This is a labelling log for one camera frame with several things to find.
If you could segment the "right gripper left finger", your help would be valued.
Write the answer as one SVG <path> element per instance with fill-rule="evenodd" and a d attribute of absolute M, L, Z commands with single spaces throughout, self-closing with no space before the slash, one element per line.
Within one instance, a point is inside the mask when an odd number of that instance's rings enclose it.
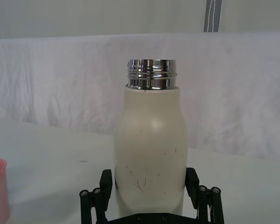
<path fill-rule="evenodd" d="M 108 223 L 105 212 L 108 209 L 112 184 L 112 171 L 110 169 L 105 169 L 101 174 L 98 188 L 95 188 L 91 192 L 84 189 L 79 193 L 82 224 L 92 224 L 92 208 L 94 208 L 96 212 L 97 224 Z"/>

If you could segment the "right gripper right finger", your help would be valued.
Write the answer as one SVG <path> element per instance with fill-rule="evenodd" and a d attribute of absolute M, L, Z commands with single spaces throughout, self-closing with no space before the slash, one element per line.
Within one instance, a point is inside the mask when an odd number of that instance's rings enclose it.
<path fill-rule="evenodd" d="M 191 218 L 190 224 L 224 223 L 220 188 L 201 185 L 194 168 L 186 168 L 185 188 L 196 210 L 196 218 Z"/>

